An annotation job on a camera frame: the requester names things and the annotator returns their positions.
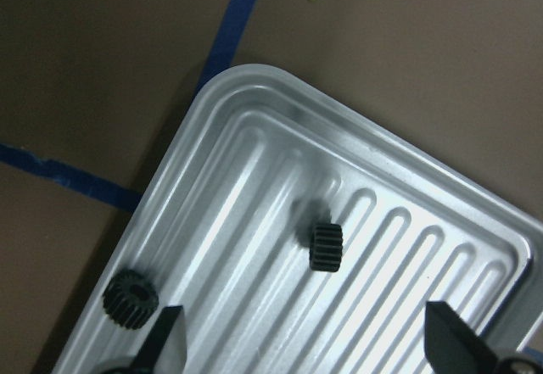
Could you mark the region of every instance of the black gear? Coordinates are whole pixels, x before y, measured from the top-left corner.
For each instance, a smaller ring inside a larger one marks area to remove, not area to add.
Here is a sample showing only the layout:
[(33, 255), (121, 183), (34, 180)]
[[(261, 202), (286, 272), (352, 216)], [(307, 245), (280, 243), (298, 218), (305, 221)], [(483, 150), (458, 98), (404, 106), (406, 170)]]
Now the black gear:
[(133, 270), (123, 270), (111, 278), (103, 296), (105, 313), (127, 329), (142, 327), (159, 306), (153, 285)]
[(336, 272), (343, 254), (343, 233), (338, 224), (318, 223), (313, 227), (309, 265), (314, 271)]

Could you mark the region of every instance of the silver tray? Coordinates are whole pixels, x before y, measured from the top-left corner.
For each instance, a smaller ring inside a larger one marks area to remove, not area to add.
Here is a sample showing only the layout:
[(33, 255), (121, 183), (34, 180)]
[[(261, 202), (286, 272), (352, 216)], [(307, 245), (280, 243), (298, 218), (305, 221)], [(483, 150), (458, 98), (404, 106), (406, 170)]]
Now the silver tray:
[[(316, 221), (337, 273), (309, 268)], [(541, 321), (543, 225), (292, 75), (238, 66), (199, 93), (87, 302), (56, 373), (134, 355), (101, 294), (123, 267), (186, 311), (186, 373), (430, 373), (445, 299), (494, 347)]]

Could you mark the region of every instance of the baking sheet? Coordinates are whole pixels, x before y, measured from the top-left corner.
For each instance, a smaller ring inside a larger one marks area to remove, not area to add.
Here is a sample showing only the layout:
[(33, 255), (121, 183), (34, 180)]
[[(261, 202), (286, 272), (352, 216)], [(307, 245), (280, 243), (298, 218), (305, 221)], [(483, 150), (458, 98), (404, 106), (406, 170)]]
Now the baking sheet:
[[(317, 221), (343, 226), (338, 273), (309, 269)], [(288, 73), (239, 66), (197, 96), (55, 372), (137, 352), (151, 323), (128, 332), (101, 308), (123, 267), (184, 305), (186, 373), (431, 372), (428, 299), (520, 347), (543, 310), (541, 232)]]

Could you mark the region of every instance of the brown surface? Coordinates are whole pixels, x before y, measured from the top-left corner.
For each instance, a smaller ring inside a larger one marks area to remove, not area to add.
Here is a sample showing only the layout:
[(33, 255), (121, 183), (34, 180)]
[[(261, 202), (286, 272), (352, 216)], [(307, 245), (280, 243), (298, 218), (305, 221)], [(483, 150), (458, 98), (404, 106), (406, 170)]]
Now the brown surface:
[[(142, 191), (227, 1), (0, 0), (0, 142)], [(543, 219), (542, 16), (543, 0), (258, 0), (236, 63), (298, 75)], [(48, 372), (128, 215), (0, 165), (0, 218), (0, 371), (41, 353)]]
[(0, 141), (143, 190), (228, 0), (0, 1)]
[(258, 0), (274, 64), (543, 220), (543, 0)]
[(130, 215), (3, 164), (0, 193), (0, 372), (30, 372), (56, 324), (45, 373)]

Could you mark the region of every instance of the small black gear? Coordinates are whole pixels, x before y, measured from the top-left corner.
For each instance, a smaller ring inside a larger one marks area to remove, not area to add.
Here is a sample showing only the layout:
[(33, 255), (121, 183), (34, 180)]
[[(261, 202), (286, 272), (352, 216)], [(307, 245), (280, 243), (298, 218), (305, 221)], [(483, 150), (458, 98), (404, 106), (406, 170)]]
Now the small black gear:
[(105, 313), (127, 329), (142, 327), (159, 306), (153, 285), (133, 270), (123, 270), (111, 278), (103, 296)]
[(309, 265), (314, 271), (336, 272), (343, 254), (343, 233), (338, 224), (318, 223), (313, 227)]

